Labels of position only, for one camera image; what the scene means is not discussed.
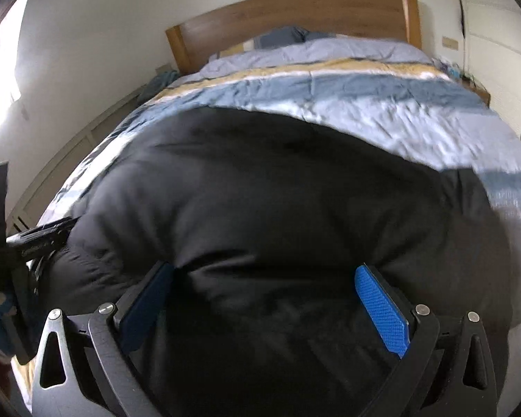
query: wooden headboard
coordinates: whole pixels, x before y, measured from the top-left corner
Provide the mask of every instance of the wooden headboard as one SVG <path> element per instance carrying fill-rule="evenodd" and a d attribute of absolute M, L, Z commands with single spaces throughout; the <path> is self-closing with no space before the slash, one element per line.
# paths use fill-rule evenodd
<path fill-rule="evenodd" d="M 421 48 L 417 0 L 246 0 L 168 28 L 166 36 L 180 72 L 189 74 L 213 53 L 286 25 Z"/>

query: nightstand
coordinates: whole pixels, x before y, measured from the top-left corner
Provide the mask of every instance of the nightstand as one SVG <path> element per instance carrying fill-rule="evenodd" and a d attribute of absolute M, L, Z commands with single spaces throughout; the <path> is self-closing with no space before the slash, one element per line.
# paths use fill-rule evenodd
<path fill-rule="evenodd" d="M 462 85 L 465 89 L 473 91 L 482 99 L 487 107 L 490 107 L 490 94 L 485 88 L 479 86 L 473 80 L 460 80 L 459 84 Z"/>

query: cabinet door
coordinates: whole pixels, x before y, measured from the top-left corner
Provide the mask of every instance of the cabinet door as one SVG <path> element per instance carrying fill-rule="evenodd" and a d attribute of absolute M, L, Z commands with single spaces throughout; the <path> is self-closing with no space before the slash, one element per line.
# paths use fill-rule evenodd
<path fill-rule="evenodd" d="M 521 9 L 515 0 L 462 0 L 464 68 L 489 91 L 490 107 L 521 135 Z"/>
<path fill-rule="evenodd" d="M 39 221 L 50 201 L 77 165 L 93 150 L 93 147 L 88 139 L 82 139 L 46 177 L 23 208 L 31 221 L 34 221 L 35 224 Z"/>

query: pillow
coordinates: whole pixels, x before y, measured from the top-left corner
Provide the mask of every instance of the pillow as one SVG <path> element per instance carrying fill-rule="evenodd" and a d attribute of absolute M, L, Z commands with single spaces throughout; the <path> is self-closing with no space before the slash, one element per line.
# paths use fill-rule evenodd
<path fill-rule="evenodd" d="M 247 69 L 275 67 L 287 64 L 305 64 L 333 59 L 355 58 L 383 63 L 432 64 L 417 47 L 393 39 L 365 39 L 342 34 L 319 36 L 309 42 L 268 50 L 252 50 L 207 63 L 200 72 L 182 76 L 170 87 L 226 76 Z"/>
<path fill-rule="evenodd" d="M 291 46 L 293 44 L 302 44 L 305 42 L 305 36 L 309 32 L 299 26 L 283 26 L 275 28 L 268 33 L 261 34 L 256 38 L 246 40 L 236 46 L 219 51 L 213 54 L 209 61 L 215 59 L 226 58 L 231 55 L 243 53 L 252 50 L 269 50 L 279 47 Z"/>
<path fill-rule="evenodd" d="M 309 42 L 310 40 L 317 39 L 368 39 L 368 38 L 357 38 L 356 36 L 348 36 L 346 34 L 336 34 L 336 33 L 321 33 L 318 31 L 306 31 L 305 32 L 305 42 Z"/>

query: white wall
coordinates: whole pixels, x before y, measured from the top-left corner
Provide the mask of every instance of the white wall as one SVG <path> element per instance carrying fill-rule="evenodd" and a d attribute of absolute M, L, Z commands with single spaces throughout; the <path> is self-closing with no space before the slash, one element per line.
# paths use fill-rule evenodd
<path fill-rule="evenodd" d="M 167 27 L 236 1 L 29 0 L 16 69 L 28 120 L 14 112 L 0 128 L 7 212 L 72 136 L 173 60 Z M 423 49 L 461 63 L 459 0 L 419 1 Z M 460 51 L 442 48 L 442 36 Z"/>

